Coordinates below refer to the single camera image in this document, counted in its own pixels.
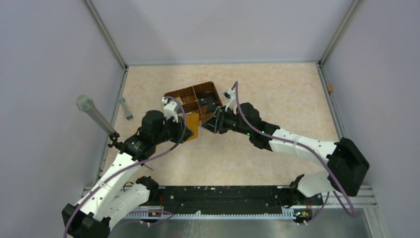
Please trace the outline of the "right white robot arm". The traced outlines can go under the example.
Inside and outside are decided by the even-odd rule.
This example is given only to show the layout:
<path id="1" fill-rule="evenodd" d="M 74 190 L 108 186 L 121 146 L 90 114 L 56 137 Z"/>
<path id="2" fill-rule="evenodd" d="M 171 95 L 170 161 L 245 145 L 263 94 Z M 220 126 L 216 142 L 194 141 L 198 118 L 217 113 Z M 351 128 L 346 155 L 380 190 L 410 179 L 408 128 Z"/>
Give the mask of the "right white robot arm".
<path id="1" fill-rule="evenodd" d="M 358 194 L 370 164 L 351 139 L 322 141 L 294 134 L 262 120 L 259 111 L 250 103 L 241 103 L 235 109 L 234 91 L 228 90 L 224 95 L 228 99 L 227 105 L 215 107 L 214 114 L 202 128 L 214 134 L 228 131 L 244 134 L 259 149 L 291 154 L 323 167 L 321 172 L 295 180 L 295 187 L 290 191 L 294 203 L 304 204 L 310 197 L 329 191 L 351 197 Z"/>

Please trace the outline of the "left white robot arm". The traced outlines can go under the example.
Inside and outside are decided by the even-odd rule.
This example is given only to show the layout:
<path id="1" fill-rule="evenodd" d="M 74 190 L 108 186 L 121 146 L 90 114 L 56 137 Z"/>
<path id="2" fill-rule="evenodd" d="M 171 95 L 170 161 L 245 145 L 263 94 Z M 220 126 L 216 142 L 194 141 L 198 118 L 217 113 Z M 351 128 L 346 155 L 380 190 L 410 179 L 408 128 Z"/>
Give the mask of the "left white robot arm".
<path id="1" fill-rule="evenodd" d="M 116 148 L 118 153 L 92 189 L 76 204 L 67 204 L 63 208 L 63 237 L 106 238 L 135 207 L 144 203 L 153 205 L 158 201 L 159 192 L 150 185 L 150 178 L 134 184 L 122 195 L 118 193 L 141 166 L 169 154 L 193 134 L 187 128 L 182 103 L 171 96 L 163 97 L 162 103 L 162 111 L 146 112 L 137 132 L 124 142 L 119 142 L 119 134 L 100 115 L 93 100 L 86 95 L 77 98 L 79 109 L 108 133 L 109 147 Z"/>

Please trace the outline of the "brown wicker divided basket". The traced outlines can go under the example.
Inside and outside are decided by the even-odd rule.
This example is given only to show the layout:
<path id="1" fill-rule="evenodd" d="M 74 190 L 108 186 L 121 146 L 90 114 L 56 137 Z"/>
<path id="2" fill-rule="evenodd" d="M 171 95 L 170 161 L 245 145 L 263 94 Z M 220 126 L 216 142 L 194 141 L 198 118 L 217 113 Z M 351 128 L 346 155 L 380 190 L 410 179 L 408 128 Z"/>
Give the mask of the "brown wicker divided basket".
<path id="1" fill-rule="evenodd" d="M 200 106 L 198 104 L 198 99 L 197 99 L 197 94 L 198 93 L 215 93 L 216 94 L 216 98 L 218 99 L 218 101 L 220 102 L 220 106 L 222 106 L 222 101 L 220 99 L 219 93 L 215 87 L 215 84 L 212 81 L 208 81 L 208 82 L 204 82 L 204 83 L 200 83 L 200 84 L 196 84 L 193 86 L 188 86 L 182 89 L 178 89 L 175 91 L 171 91 L 171 92 L 166 92 L 164 93 L 164 96 L 170 96 L 173 98 L 177 98 L 180 97 L 181 100 L 183 101 L 183 108 L 185 110 L 186 113 L 198 113 L 199 114 L 199 120 L 200 123 L 204 123 L 206 121 L 208 121 L 213 114 L 206 114 L 203 115 L 203 113 L 200 110 Z"/>

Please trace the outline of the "orange leather card holder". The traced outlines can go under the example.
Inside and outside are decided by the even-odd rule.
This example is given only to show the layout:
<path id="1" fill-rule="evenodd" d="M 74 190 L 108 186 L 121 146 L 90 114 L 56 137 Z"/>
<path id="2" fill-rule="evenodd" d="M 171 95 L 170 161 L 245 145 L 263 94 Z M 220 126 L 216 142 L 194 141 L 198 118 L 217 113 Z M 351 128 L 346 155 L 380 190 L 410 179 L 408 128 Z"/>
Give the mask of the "orange leather card holder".
<path id="1" fill-rule="evenodd" d="M 200 127 L 200 120 L 198 113 L 190 113 L 186 115 L 187 128 L 192 132 L 192 135 L 186 141 L 191 141 L 198 138 Z"/>

